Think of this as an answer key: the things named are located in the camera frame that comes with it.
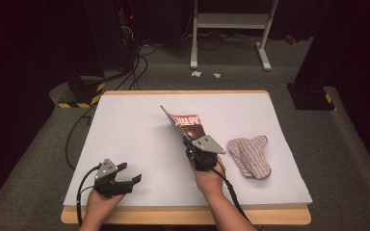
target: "striped cloth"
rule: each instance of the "striped cloth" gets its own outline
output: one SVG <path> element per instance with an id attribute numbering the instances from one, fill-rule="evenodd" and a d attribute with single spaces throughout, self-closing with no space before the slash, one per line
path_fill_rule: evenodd
<path id="1" fill-rule="evenodd" d="M 246 178 L 262 180 L 270 175 L 271 168 L 263 153 L 266 144 L 266 136 L 238 138 L 227 144 L 230 155 Z"/>

